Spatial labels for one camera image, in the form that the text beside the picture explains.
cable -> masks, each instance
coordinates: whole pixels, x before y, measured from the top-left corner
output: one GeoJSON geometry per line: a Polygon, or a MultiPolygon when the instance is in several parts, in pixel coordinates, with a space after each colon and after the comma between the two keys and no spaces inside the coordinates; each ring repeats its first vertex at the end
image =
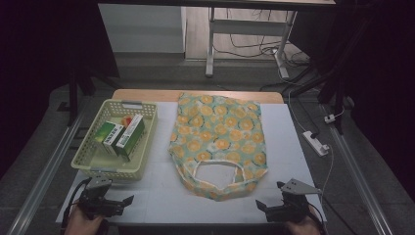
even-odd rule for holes
{"type": "Polygon", "coordinates": [[[340,115],[342,115],[344,112],[345,112],[345,106],[343,106],[343,110],[342,110],[342,112],[341,112],[341,113],[339,113],[338,115],[336,115],[336,116],[335,116],[335,118],[336,118],[336,117],[338,117],[338,116],[340,116],[340,115]]]}
{"type": "Polygon", "coordinates": [[[327,185],[327,182],[329,181],[329,177],[330,177],[330,174],[332,173],[333,165],[334,165],[334,162],[335,162],[335,154],[333,152],[333,147],[331,145],[328,145],[328,146],[330,147],[332,162],[330,164],[330,169],[329,169],[329,172],[327,173],[326,181],[324,182],[323,189],[321,191],[321,198],[320,198],[321,206],[323,206],[324,190],[326,189],[326,185],[327,185]]]}
{"type": "Polygon", "coordinates": [[[212,46],[213,46],[213,49],[214,49],[217,53],[225,53],[225,54],[230,54],[230,55],[239,56],[239,57],[243,57],[243,58],[253,58],[253,57],[258,57],[258,56],[262,56],[262,55],[264,55],[263,53],[260,53],[260,54],[257,54],[257,55],[245,56],[245,55],[240,55],[240,54],[233,53],[233,52],[219,51],[219,50],[217,50],[217,49],[214,47],[214,45],[212,45],[212,46]]]}
{"type": "Polygon", "coordinates": [[[311,117],[311,115],[308,113],[308,111],[305,109],[305,106],[302,104],[302,101],[300,99],[297,99],[302,107],[302,109],[305,111],[305,113],[307,114],[308,118],[311,120],[311,123],[313,123],[313,125],[315,126],[315,129],[317,130],[317,132],[314,132],[311,134],[311,138],[315,138],[317,135],[320,134],[320,128],[318,128],[317,124],[314,122],[313,118],[311,117]]]}
{"type": "Polygon", "coordinates": [[[345,219],[333,208],[333,206],[329,203],[329,201],[326,199],[326,197],[322,197],[324,199],[324,202],[326,202],[327,206],[333,211],[333,213],[339,218],[339,220],[347,227],[347,229],[354,235],[358,235],[351,227],[348,225],[348,223],[345,221],[345,219]]]}
{"type": "Polygon", "coordinates": [[[68,220],[69,220],[69,213],[70,213],[70,207],[73,205],[73,198],[75,197],[77,191],[79,190],[79,188],[85,184],[85,186],[89,183],[89,181],[91,181],[91,177],[82,180],[75,188],[75,190],[73,190],[72,195],[70,196],[69,202],[68,202],[68,206],[64,211],[64,217],[62,219],[62,224],[61,224],[61,234],[65,234],[65,230],[67,229],[68,226],[68,220]]]}
{"type": "Polygon", "coordinates": [[[304,128],[304,127],[302,127],[302,125],[300,124],[299,120],[297,119],[296,114],[294,113],[293,108],[291,107],[290,95],[291,95],[291,92],[292,92],[292,91],[293,91],[293,90],[291,90],[291,91],[288,93],[288,107],[290,108],[290,111],[291,111],[291,113],[293,114],[294,119],[295,119],[295,120],[296,120],[296,122],[299,124],[299,126],[301,127],[301,129],[302,129],[304,132],[306,132],[305,128],[304,128]]]}

yellow basket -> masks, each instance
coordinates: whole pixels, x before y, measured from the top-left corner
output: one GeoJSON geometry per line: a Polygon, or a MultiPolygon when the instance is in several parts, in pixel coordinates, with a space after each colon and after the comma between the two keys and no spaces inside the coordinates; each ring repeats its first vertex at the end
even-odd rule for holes
{"type": "Polygon", "coordinates": [[[70,165],[89,176],[104,174],[110,179],[140,180],[143,177],[157,121],[155,103],[106,100],[70,165]],[[131,162],[126,162],[121,157],[108,156],[97,149],[94,135],[105,121],[120,123],[123,117],[136,114],[144,117],[145,132],[131,152],[131,162]]]}

floor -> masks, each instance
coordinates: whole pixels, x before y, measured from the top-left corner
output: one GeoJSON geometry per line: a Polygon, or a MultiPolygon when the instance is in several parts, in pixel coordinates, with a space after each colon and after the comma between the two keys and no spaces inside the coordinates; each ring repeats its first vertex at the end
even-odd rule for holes
{"type": "MultiPolygon", "coordinates": [[[[231,49],[232,47],[228,46],[222,50],[231,49]]],[[[282,92],[287,87],[287,83],[279,78],[275,62],[272,60],[234,60],[236,58],[230,57],[228,59],[224,57],[220,60],[219,56],[223,55],[216,53],[215,56],[218,60],[214,64],[214,77],[206,79],[205,62],[200,59],[201,56],[196,56],[197,53],[194,55],[193,59],[188,60],[175,56],[115,55],[120,73],[120,78],[115,81],[124,88],[141,89],[258,91],[264,85],[274,84],[263,88],[262,91],[282,92]]],[[[303,69],[304,67],[288,68],[291,77],[295,77],[303,69]]],[[[312,79],[312,73],[305,79],[312,79]]],[[[84,107],[83,120],[70,141],[68,150],[65,151],[57,173],[41,200],[26,234],[59,233],[59,224],[55,222],[55,219],[63,206],[69,186],[76,174],[76,170],[70,167],[70,161],[102,102],[111,98],[114,92],[113,88],[99,79],[94,78],[93,82],[97,88],[93,96],[79,94],[79,105],[81,108],[84,107]]],[[[334,140],[330,126],[323,120],[326,112],[332,112],[332,107],[330,104],[325,105],[324,111],[316,101],[316,94],[317,91],[311,90],[302,94],[299,99],[286,98],[285,103],[291,107],[299,141],[314,183],[316,187],[324,188],[325,198],[330,203],[330,206],[327,202],[323,203],[328,218],[328,233],[382,234],[374,226],[368,207],[363,203],[355,182],[350,176],[345,157],[341,154],[334,140]],[[326,158],[318,157],[301,137],[305,129],[318,131],[320,142],[330,145],[333,152],[326,158]]],[[[50,156],[54,155],[62,136],[68,131],[69,114],[58,111],[61,104],[68,101],[69,90],[67,86],[51,93],[49,109],[45,113],[44,119],[39,123],[14,165],[1,179],[0,234],[5,234],[9,230],[37,177],[50,156]]],[[[345,105],[346,109],[343,113],[344,138],[354,154],[371,192],[386,215],[392,234],[413,234],[414,202],[403,190],[382,157],[353,123],[349,116],[352,105],[350,103],[345,103],[345,105]]],[[[229,234],[220,231],[211,234],[215,233],[229,234]]],[[[111,228],[111,234],[118,234],[115,227],[111,228]]],[[[164,234],[184,234],[184,232],[164,231],[164,234]]]]}

green box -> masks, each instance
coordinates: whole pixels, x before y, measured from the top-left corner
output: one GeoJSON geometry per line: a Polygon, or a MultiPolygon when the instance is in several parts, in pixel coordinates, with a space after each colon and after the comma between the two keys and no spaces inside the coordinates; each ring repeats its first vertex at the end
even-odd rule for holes
{"type": "Polygon", "coordinates": [[[121,138],[116,143],[118,154],[123,156],[127,161],[131,161],[130,154],[135,145],[144,134],[144,120],[143,116],[135,115],[131,123],[125,129],[121,138]]]}
{"type": "Polygon", "coordinates": [[[124,130],[124,126],[120,124],[109,121],[104,122],[94,136],[98,149],[100,149],[101,152],[117,157],[118,153],[116,150],[116,143],[123,134],[124,130]]]}

yellow flower pattern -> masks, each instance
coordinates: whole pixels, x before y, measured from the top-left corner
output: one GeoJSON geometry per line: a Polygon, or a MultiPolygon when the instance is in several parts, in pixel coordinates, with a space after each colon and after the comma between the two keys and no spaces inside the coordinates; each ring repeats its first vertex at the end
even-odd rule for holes
{"type": "Polygon", "coordinates": [[[260,119],[257,102],[182,93],[168,151],[184,186],[216,201],[251,192],[267,172],[260,119]],[[227,187],[196,178],[199,164],[221,162],[235,165],[227,187]]]}

